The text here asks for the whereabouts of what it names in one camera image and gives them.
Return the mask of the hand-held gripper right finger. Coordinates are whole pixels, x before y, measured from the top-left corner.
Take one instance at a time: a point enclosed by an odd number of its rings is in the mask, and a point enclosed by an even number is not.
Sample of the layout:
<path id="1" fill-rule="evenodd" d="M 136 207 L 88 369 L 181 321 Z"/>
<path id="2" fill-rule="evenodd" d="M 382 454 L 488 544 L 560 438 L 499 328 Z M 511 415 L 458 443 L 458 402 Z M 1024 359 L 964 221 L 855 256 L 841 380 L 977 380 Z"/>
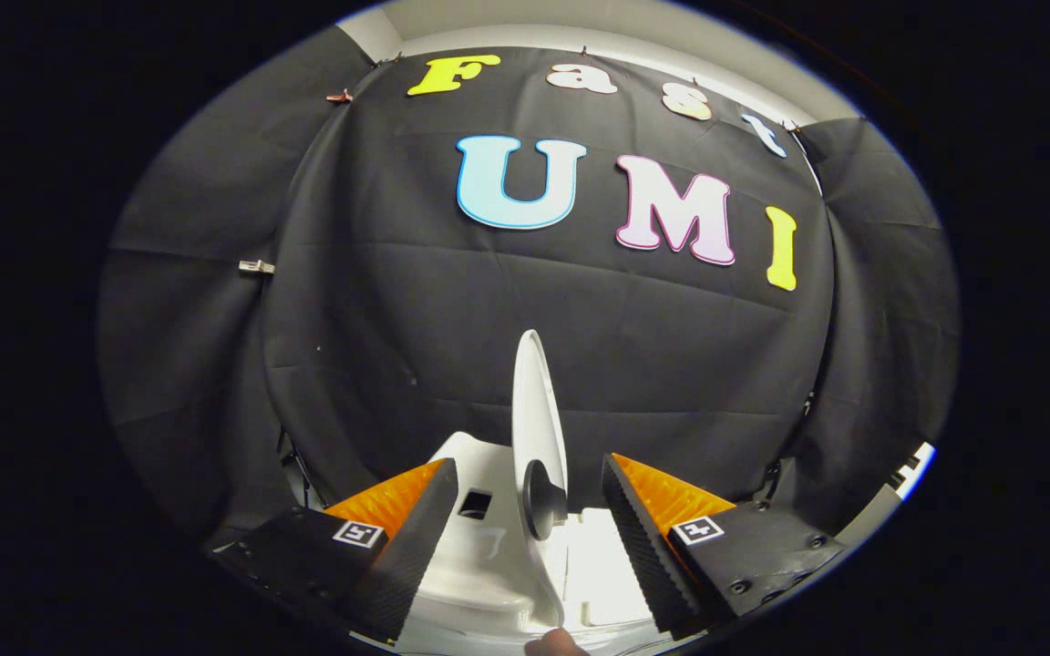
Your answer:
<path id="1" fill-rule="evenodd" d="M 726 501 L 628 456 L 603 458 L 602 493 L 655 627 L 676 639 L 775 605 L 846 549 L 784 507 Z"/>

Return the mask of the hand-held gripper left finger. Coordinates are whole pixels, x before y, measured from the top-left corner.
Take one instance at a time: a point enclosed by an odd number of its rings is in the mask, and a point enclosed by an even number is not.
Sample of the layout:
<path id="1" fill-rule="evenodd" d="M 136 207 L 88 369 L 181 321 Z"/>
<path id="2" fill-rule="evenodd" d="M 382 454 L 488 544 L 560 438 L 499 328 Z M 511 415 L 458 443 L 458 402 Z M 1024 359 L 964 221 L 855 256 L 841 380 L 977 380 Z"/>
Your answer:
<path id="1" fill-rule="evenodd" d="M 437 458 L 326 510 L 291 507 L 212 557 L 335 638 L 395 643 L 456 499 L 455 458 Z"/>

